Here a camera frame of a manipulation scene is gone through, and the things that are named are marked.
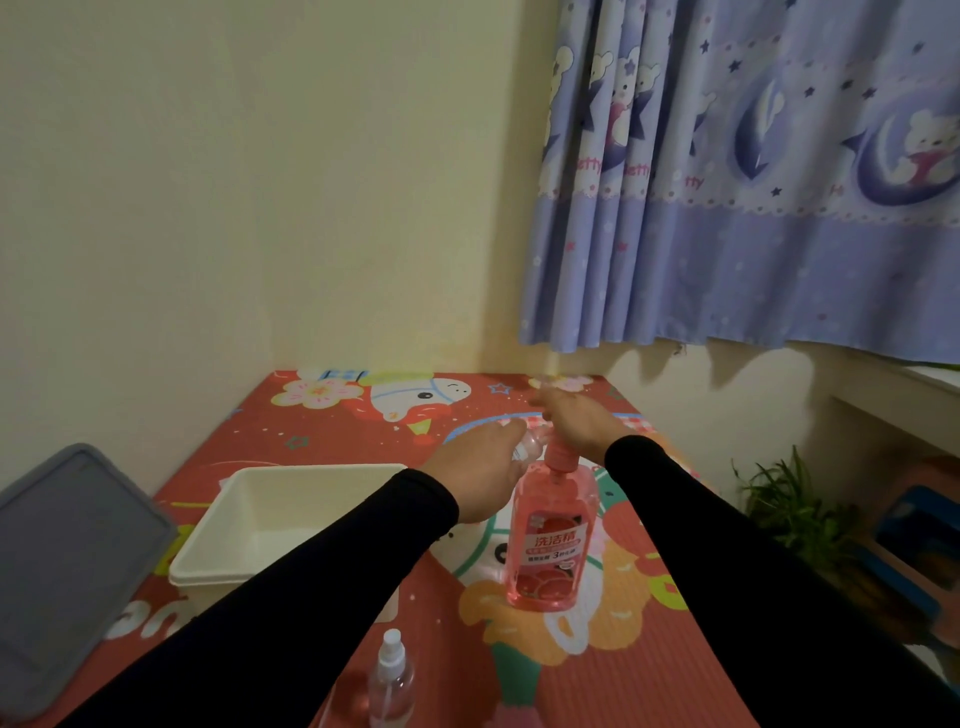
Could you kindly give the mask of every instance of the wall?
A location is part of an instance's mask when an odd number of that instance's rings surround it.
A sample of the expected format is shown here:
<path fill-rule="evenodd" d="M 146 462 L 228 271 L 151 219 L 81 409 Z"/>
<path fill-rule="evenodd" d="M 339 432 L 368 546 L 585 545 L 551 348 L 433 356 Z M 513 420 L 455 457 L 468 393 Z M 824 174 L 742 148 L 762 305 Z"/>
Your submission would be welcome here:
<path fill-rule="evenodd" d="M 158 488 L 271 368 L 219 3 L 0 6 L 0 487 Z"/>
<path fill-rule="evenodd" d="M 556 3 L 235 0 L 277 366 L 523 369 Z"/>
<path fill-rule="evenodd" d="M 556 3 L 230 9 L 278 367 L 609 373 L 730 498 L 731 458 L 840 493 L 910 445 L 829 397 L 838 350 L 516 343 Z"/>
<path fill-rule="evenodd" d="M 549 0 L 2 13 L 0 483 L 87 440 L 152 491 L 274 364 L 608 374 L 728 497 L 915 445 L 838 350 L 516 343 Z"/>

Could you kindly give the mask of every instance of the gray plastic tray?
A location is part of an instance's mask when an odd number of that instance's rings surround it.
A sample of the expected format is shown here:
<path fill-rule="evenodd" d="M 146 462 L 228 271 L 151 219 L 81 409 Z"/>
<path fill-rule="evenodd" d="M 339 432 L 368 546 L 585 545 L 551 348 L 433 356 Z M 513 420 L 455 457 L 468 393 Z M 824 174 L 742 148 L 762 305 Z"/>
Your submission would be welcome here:
<path fill-rule="evenodd" d="M 0 491 L 0 718 L 50 706 L 176 536 L 90 445 Z"/>

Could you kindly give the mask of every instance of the table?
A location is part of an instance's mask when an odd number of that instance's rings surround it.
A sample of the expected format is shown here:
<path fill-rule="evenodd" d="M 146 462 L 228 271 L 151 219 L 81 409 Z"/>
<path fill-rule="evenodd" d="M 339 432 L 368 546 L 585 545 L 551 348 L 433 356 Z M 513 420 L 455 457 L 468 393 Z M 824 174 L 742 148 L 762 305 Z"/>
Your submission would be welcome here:
<path fill-rule="evenodd" d="M 594 397 L 683 463 L 602 377 L 553 383 Z M 524 375 L 271 373 L 157 493 L 179 526 L 177 541 L 53 708 L 27 725 L 55 725 L 192 617 L 167 581 L 170 561 L 235 471 L 358 462 L 417 467 L 439 443 L 484 422 L 541 423 L 527 404 L 540 385 Z M 357 722 L 358 694 L 383 632 L 398 627 L 418 671 L 410 728 L 756 725 L 630 503 L 605 470 L 595 474 L 601 517 L 574 609 L 543 615 L 507 606 L 497 581 L 505 512 L 457 526 L 403 581 L 399 615 L 371 628 L 314 724 L 364 724 Z M 730 592 L 718 598 L 736 599 L 736 563 L 730 569 Z"/>

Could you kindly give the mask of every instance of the white plastic container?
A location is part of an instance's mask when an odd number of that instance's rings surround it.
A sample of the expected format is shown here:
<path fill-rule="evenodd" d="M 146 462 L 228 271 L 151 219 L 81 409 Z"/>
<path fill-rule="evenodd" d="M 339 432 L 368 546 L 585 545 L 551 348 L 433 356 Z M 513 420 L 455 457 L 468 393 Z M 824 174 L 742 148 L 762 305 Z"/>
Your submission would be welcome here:
<path fill-rule="evenodd" d="M 197 614 L 320 533 L 403 465 L 244 468 L 224 485 L 170 565 Z M 399 590 L 376 621 L 396 617 Z"/>

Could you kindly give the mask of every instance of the curtain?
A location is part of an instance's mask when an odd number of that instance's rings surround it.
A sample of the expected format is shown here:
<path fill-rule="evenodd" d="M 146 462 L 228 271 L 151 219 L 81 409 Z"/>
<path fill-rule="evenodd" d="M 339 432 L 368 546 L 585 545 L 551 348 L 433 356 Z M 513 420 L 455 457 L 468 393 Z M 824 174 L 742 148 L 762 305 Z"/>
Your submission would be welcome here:
<path fill-rule="evenodd" d="M 960 363 L 960 3 L 563 0 L 520 341 Z"/>

